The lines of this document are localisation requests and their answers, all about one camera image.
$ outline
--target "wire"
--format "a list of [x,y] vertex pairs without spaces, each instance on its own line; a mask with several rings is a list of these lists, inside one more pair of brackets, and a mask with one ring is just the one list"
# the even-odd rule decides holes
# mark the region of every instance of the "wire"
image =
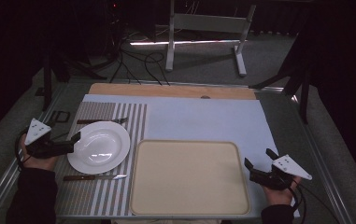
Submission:
[[117,70],[114,72],[113,76],[111,76],[109,83],[113,82],[114,78],[116,77],[117,73],[119,73],[119,70],[121,68],[122,62],[120,62],[119,67],[117,67]]
[[31,159],[31,158],[32,158],[32,155],[29,155],[29,157],[26,158],[26,160],[22,161],[22,163],[25,163],[26,161],[29,161],[29,159]]
[[292,196],[293,196],[293,198],[294,198],[294,206],[293,206],[293,209],[296,210],[296,209],[299,207],[299,205],[300,205],[299,200],[298,200],[298,198],[297,198],[296,193],[294,193],[294,191],[293,191],[293,189],[292,189],[291,187],[288,187],[288,190],[291,192],[291,194],[292,194]]
[[129,70],[128,66],[123,62],[122,60],[122,55],[121,55],[121,63],[122,65],[124,65],[125,70],[127,71],[127,78],[128,78],[128,83],[131,83],[131,79],[129,78],[128,74],[131,75],[136,81],[137,83],[139,83],[139,85],[142,85],[142,83],[139,81],[139,79],[137,79],[134,74],[131,72],[131,70]]
[[15,145],[14,145],[14,153],[15,153],[15,158],[17,159],[18,163],[18,170],[21,171],[23,167],[23,162],[21,161],[21,156],[20,156],[20,142],[21,142],[21,137],[23,136],[24,133],[27,133],[29,130],[29,127],[25,128],[22,130],[17,138],[15,139]]
[[[157,63],[157,65],[158,65],[158,67],[160,68],[160,71],[161,71],[161,73],[162,73],[162,75],[163,75],[163,77],[164,77],[164,79],[165,79],[165,82],[166,82],[168,85],[170,85],[169,82],[168,82],[168,80],[166,79],[166,76],[165,76],[165,73],[164,73],[163,68],[160,66],[160,62],[164,59],[164,55],[163,55],[162,53],[160,53],[160,52],[152,52],[152,53],[150,53],[150,54],[142,54],[142,53],[137,53],[137,52],[131,52],[131,51],[124,50],[124,49],[121,49],[121,52],[122,52],[122,53],[125,53],[126,55],[129,55],[129,56],[132,57],[132,58],[135,58],[135,59],[137,59],[137,60],[143,62],[143,63],[145,64],[145,68],[146,68],[146,71],[148,72],[148,74],[149,74],[151,77],[153,77],[160,85],[163,85],[163,84],[161,83],[161,81],[160,81],[155,75],[153,75],[153,74],[151,73],[151,71],[149,70],[149,68],[148,68],[148,63]],[[159,55],[161,55],[161,59],[156,60],[156,59],[154,59],[153,57],[151,57],[151,56],[154,55],[154,54],[159,54]],[[139,57],[136,57],[135,55],[143,56],[143,57],[145,57],[145,59],[141,59],[141,58],[139,58]]]
[[301,195],[300,203],[303,202],[303,207],[304,208],[303,208],[303,217],[302,217],[301,223],[304,223],[305,220],[306,220],[306,197],[304,196],[303,191],[301,190],[299,184],[295,180],[293,180],[293,181],[294,181],[294,183],[296,183],[296,185],[297,185],[296,188],[300,192],[300,195]]
[[[103,63],[99,63],[99,64],[95,64],[95,65],[84,65],[82,63],[79,63],[82,67],[91,69],[91,70],[98,70],[98,69],[102,69],[108,65],[113,64],[116,61],[116,58],[113,57],[114,55],[118,54],[120,46],[122,44],[121,40],[121,34],[122,34],[122,30],[124,29],[124,26],[122,25],[122,22],[120,20],[120,16],[116,15],[115,13],[111,12],[108,7],[107,7],[107,1],[105,0],[100,0],[97,2],[94,2],[91,7],[86,8],[86,11],[92,11],[95,7],[95,5],[99,5],[102,4],[102,8],[103,8],[103,13],[104,13],[104,17],[105,17],[105,23],[108,24],[109,23],[109,28],[111,30],[115,30],[115,34],[112,34],[110,31],[106,33],[106,41],[105,41],[105,46],[102,49],[102,53],[101,55],[107,54],[109,55],[109,57],[107,57],[107,60]],[[78,13],[77,13],[77,9],[75,8],[74,4],[71,3],[71,7],[73,8],[73,12],[74,12],[74,16],[76,18],[76,20],[78,20]],[[82,33],[82,28],[80,26],[80,23],[78,22],[78,29],[79,29],[79,34],[83,35]],[[108,47],[108,43],[109,41],[111,41],[111,43],[113,44],[112,48]]]
[[304,185],[299,184],[301,188],[305,189],[308,193],[310,193],[312,195],[312,197],[314,197],[315,199],[317,199],[330,213],[330,215],[332,215],[332,217],[335,219],[335,221],[339,224],[340,222],[338,221],[338,218],[335,216],[335,214],[333,213],[333,211],[326,205],[326,203],[324,203],[317,195],[315,195],[311,190],[309,190],[308,188],[306,188]]

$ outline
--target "light strip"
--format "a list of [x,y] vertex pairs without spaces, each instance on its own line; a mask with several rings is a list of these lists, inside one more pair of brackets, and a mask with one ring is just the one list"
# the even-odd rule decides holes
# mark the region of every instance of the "light strip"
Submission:
[[[204,43],[237,43],[239,40],[203,40],[203,41],[175,41],[175,44],[204,44]],[[130,43],[133,46],[141,45],[167,45],[169,42],[134,42]]]

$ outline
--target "white plate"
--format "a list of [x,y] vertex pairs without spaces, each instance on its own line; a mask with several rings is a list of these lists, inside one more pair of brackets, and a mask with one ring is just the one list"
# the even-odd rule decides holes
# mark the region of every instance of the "white plate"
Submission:
[[96,175],[118,166],[128,155],[131,140],[128,132],[111,121],[99,121],[80,130],[81,138],[67,159],[83,174]]

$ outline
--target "fork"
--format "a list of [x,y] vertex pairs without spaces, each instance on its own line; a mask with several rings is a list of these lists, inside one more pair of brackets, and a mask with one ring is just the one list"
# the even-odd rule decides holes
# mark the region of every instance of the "fork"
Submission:
[[123,124],[128,120],[128,117],[123,119],[78,119],[77,124],[90,124],[98,121],[112,121],[118,124]]

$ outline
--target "knife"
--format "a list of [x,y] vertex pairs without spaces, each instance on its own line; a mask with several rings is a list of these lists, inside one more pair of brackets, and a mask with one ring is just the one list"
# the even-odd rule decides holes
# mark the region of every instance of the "knife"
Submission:
[[64,176],[64,181],[97,180],[97,179],[117,180],[117,179],[123,179],[125,177],[127,177],[127,175],[66,175]]
[[[123,119],[109,119],[108,121],[112,121],[118,124],[123,124],[126,122],[128,118],[123,118]],[[95,123],[98,121],[107,121],[107,119],[78,119],[77,124],[90,124],[90,123]]]

